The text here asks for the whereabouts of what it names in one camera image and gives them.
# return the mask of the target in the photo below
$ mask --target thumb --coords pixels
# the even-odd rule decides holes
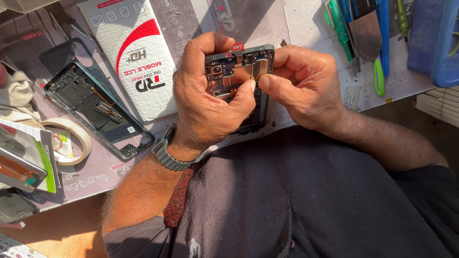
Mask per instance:
[[[229,103],[235,113],[246,117],[253,111],[255,108],[255,97],[253,96],[255,85],[254,80],[248,80],[239,86],[236,95]]]
[[[301,94],[301,89],[293,86],[288,79],[265,74],[258,80],[258,86],[277,103],[287,106]]]

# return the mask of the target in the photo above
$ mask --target man's left hand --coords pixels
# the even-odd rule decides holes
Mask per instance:
[[[234,132],[255,108],[254,80],[242,84],[230,103],[206,91],[205,56],[228,52],[233,44],[233,38],[218,32],[204,33],[186,44],[181,68],[174,75],[179,123],[168,152],[175,159],[194,160]]]

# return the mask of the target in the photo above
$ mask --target white cloth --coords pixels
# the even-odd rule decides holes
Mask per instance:
[[[43,129],[40,114],[30,105],[33,94],[32,81],[24,72],[8,75],[8,83],[0,89],[0,118]]]

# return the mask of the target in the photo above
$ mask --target handwritten note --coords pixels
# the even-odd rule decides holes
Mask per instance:
[[[357,110],[358,98],[360,97],[360,86],[352,86],[346,88],[344,95],[344,105],[350,110]]]

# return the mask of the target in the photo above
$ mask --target phone display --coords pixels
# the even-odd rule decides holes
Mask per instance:
[[[241,123],[235,134],[245,135],[258,132],[265,126],[269,96],[258,87],[258,79],[272,73],[274,46],[263,45],[245,50],[207,56],[205,70],[208,87],[213,96],[229,103],[237,89],[247,80],[257,83],[255,91],[255,109]]]

